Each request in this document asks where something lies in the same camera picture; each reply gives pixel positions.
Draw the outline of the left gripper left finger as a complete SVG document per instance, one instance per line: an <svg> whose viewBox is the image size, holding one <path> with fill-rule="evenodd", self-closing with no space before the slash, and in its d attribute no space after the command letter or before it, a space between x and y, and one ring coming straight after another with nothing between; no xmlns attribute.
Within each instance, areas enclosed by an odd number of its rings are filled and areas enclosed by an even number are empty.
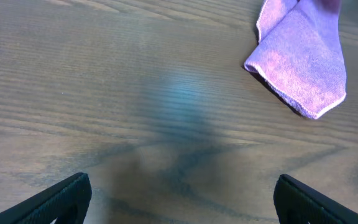
<svg viewBox="0 0 358 224"><path fill-rule="evenodd" d="M76 173L0 213L0 224L83 224L92 196L86 173Z"/></svg>

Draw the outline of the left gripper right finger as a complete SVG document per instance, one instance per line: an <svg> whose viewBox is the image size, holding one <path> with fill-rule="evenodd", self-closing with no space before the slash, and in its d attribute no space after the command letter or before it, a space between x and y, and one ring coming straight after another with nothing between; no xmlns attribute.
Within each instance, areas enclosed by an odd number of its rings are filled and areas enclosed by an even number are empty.
<svg viewBox="0 0 358 224"><path fill-rule="evenodd" d="M273 202L280 224L358 224L358 213L287 174L278 178Z"/></svg>

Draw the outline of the purple cloth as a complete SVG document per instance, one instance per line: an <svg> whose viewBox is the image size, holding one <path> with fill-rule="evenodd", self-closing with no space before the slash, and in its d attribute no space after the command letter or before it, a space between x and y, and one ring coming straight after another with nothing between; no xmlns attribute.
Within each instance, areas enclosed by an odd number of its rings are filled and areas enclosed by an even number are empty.
<svg viewBox="0 0 358 224"><path fill-rule="evenodd" d="M344 101L346 67L339 38L341 0L265 0L258 46L244 62L286 103L318 119Z"/></svg>

